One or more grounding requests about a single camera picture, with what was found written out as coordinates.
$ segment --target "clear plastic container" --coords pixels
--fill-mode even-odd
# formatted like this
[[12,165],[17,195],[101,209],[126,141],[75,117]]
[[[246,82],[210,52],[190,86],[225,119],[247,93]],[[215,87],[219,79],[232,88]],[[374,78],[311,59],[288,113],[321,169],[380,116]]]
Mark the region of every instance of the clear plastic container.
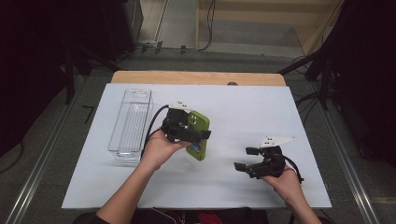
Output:
[[152,114],[151,90],[126,90],[108,150],[118,161],[139,163]]

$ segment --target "white paper sheet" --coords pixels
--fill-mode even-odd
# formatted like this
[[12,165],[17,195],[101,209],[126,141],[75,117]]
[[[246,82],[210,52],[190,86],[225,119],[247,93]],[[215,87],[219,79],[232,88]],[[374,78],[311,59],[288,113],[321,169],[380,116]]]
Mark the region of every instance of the white paper sheet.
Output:
[[[154,113],[182,100],[210,119],[212,131],[205,160],[178,151],[150,179],[138,207],[285,207],[272,187],[233,167],[234,161],[262,161],[247,155],[245,147],[258,147],[265,136],[297,138],[281,145],[283,154],[298,165],[309,204],[331,207],[288,87],[107,84],[62,208],[101,207],[133,171],[107,150],[126,89],[151,89]],[[153,128],[161,126],[165,115],[163,111]]]

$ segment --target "wooden board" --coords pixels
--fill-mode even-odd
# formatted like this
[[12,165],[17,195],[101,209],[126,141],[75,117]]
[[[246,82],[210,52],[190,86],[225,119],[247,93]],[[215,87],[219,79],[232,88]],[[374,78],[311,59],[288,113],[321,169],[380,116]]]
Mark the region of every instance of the wooden board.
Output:
[[241,86],[286,86],[280,74],[177,71],[118,71],[111,82],[183,85],[227,85],[234,82]]

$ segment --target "black cable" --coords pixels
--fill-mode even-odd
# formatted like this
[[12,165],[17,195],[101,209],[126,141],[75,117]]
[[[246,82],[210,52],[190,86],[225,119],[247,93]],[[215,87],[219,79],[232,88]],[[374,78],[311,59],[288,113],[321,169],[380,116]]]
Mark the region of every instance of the black cable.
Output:
[[332,220],[332,219],[323,211],[323,209],[319,209],[319,210],[320,210],[320,212],[323,213],[323,215],[324,215],[327,219],[329,219],[329,221],[330,221],[332,224],[336,224],[336,223],[334,222],[334,220]]
[[[299,58],[305,58],[305,56],[304,56],[304,55],[301,55],[301,56],[298,56],[298,57],[294,58],[293,61],[291,62],[291,64],[294,64],[295,61],[296,61],[297,59],[299,59]],[[297,69],[295,69],[294,71],[296,71],[296,72],[298,72],[298,73],[300,73],[300,74],[302,74],[302,75],[305,75],[305,72],[300,72],[300,71],[297,70]]]
[[296,171],[298,180],[300,181],[300,184],[301,184],[304,181],[304,179],[301,177],[300,170],[298,169],[296,163],[294,163],[294,161],[292,161],[291,159],[289,159],[286,156],[283,156],[283,158],[285,158],[285,160],[288,161],[290,163],[290,165],[294,168],[294,170]]
[[117,62],[117,64],[122,63],[122,62],[125,61],[125,59],[127,59],[130,55],[132,55],[132,54],[138,52],[138,51],[141,50],[141,49],[142,49],[142,47],[135,48],[132,52],[128,52],[128,53],[126,53],[126,54],[121,55],[120,57],[122,57],[122,58]]
[[311,112],[312,108],[314,108],[314,106],[318,103],[318,101],[319,101],[319,99],[317,99],[317,100],[315,101],[315,103],[311,106],[311,108],[309,108],[308,112],[307,112],[306,115],[305,115],[305,119],[304,119],[304,122],[303,122],[303,126],[305,126],[306,119],[308,118],[309,113]]
[[[212,8],[212,18],[210,20],[210,25],[209,25],[209,14],[210,14],[210,9]],[[209,10],[207,11],[206,15],[206,23],[207,23],[207,29],[209,31],[209,40],[207,41],[206,46],[204,46],[202,49],[198,49],[199,51],[201,50],[206,50],[209,48],[209,46],[212,44],[212,37],[213,37],[213,18],[215,16],[215,8],[216,8],[216,0],[212,0],[209,6]]]
[[149,126],[148,126],[148,132],[147,132],[147,134],[146,134],[145,145],[143,145],[143,149],[142,149],[142,153],[141,153],[140,157],[143,157],[143,154],[145,153],[146,144],[148,143],[150,137],[151,137],[154,133],[156,133],[156,132],[158,132],[158,131],[160,130],[160,129],[157,129],[157,130],[154,131],[153,133],[150,133],[150,132],[151,132],[152,125],[154,124],[155,119],[158,117],[158,115],[161,113],[161,111],[163,111],[165,108],[169,108],[169,105],[163,105],[163,106],[155,113],[154,117],[152,118],[151,123],[150,123]]
[[336,75],[335,72],[330,72],[330,76],[329,76],[330,82],[329,82],[329,85],[330,85],[331,88],[335,89],[336,91],[339,91],[339,88],[338,88],[338,86],[337,86],[337,79],[338,79],[338,78],[339,78],[339,77]]
[[311,102],[309,102],[309,104],[306,105],[306,106],[304,107],[304,109],[302,109],[302,110],[299,111],[298,113],[299,113],[299,114],[303,113],[303,112],[314,102],[314,100],[315,100],[315,99],[312,99]]
[[175,49],[175,50],[192,50],[192,51],[202,51],[206,50],[211,44],[212,44],[212,36],[213,36],[213,18],[215,16],[215,8],[216,8],[216,0],[212,0],[209,6],[209,10],[207,11],[206,14],[206,22],[207,22],[207,29],[209,31],[209,39],[206,43],[206,46],[204,46],[201,49],[178,49],[178,48],[163,48],[163,47],[152,47],[152,46],[144,46],[141,45],[143,48],[147,49]]
[[20,154],[18,155],[17,159],[14,162],[12,162],[8,167],[1,170],[0,174],[6,172],[7,170],[11,169],[15,164],[17,164],[17,162],[21,159],[21,157],[23,155],[23,151],[24,151],[24,145],[23,145],[23,142],[21,142],[21,150],[20,150]]
[[294,223],[294,214],[291,214],[289,219],[289,224],[293,224],[293,223]]
[[[331,97],[334,97],[336,94],[337,94],[337,92],[328,92],[326,94],[326,96],[331,98]],[[294,103],[296,104],[296,106],[299,106],[301,102],[309,100],[309,99],[319,98],[319,96],[320,96],[320,91],[315,91],[315,92],[312,92],[297,101],[294,101]]]
[[294,93],[294,92],[292,92],[291,95],[298,96],[298,97],[303,97],[303,95],[297,94],[297,93]]

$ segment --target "table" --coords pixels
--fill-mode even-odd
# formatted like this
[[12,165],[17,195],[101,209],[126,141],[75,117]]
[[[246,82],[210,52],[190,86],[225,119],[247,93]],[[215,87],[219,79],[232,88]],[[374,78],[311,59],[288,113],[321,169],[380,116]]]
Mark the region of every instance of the table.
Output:
[[[225,86],[229,82],[248,86]],[[114,127],[123,93],[129,88],[152,89],[154,111],[170,98],[182,97],[211,119],[212,131],[206,158],[196,161],[184,150],[178,151],[151,178],[138,207],[285,207],[269,185],[233,168],[234,161],[249,164],[262,161],[261,157],[246,155],[245,147],[257,147],[266,134],[296,137],[294,142],[281,146],[283,153],[299,166],[305,178],[303,191],[310,205],[331,207],[298,111],[281,75],[120,71],[114,75],[112,84],[106,86],[63,208],[102,206],[132,172],[132,167],[116,163],[106,148],[112,133],[107,127]],[[244,107],[238,106],[241,100]],[[236,119],[235,113],[246,113],[243,109],[248,116]],[[154,126],[161,122],[159,116]]]

